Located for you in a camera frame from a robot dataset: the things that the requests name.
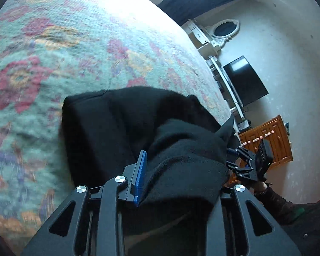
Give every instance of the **patterned carpet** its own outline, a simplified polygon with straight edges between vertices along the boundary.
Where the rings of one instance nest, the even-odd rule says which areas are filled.
[[[0,234],[17,254],[74,188],[62,102],[147,85],[230,111],[184,31],[148,0],[7,0],[0,11]]]

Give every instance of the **wooden cabinet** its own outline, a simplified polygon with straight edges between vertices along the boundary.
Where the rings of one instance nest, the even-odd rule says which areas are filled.
[[[288,135],[283,125],[281,115],[240,134],[242,146],[254,153],[257,152],[261,139],[268,140],[273,151],[274,160],[269,169],[293,160]],[[244,165],[245,162],[241,161],[240,166],[243,167]],[[236,178],[234,176],[229,180],[230,183],[235,181]]]

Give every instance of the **robotic arm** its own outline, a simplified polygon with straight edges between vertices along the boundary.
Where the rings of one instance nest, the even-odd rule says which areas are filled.
[[[243,182],[265,181],[272,163],[270,145],[261,141],[254,154],[228,149],[244,161],[228,167]],[[125,256],[120,207],[137,207],[147,154],[104,186],[78,186],[52,213],[21,256]],[[260,202],[241,184],[223,188],[206,225],[206,256],[300,256],[298,248]]]

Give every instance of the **white mirror frame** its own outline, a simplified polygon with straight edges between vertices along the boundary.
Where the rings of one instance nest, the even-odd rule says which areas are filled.
[[[236,28],[233,32],[231,32],[230,34],[228,35],[225,35],[225,36],[216,36],[214,35],[214,32],[215,32],[215,29],[224,24],[224,23],[227,23],[227,22],[232,22],[236,25]],[[217,45],[222,48],[225,44],[226,41],[228,41],[229,39],[232,39],[232,37],[238,33],[238,31],[240,30],[240,22],[239,20],[236,20],[236,19],[225,19],[225,20],[222,20],[220,22],[218,22],[217,24],[209,27],[207,29],[208,33],[210,34],[210,36],[212,36],[214,38],[214,40],[217,42]]]

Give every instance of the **black tv screen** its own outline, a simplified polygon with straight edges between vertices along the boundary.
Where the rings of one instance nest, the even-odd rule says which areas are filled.
[[[224,66],[224,70],[241,106],[246,106],[268,94],[262,81],[244,56]]]

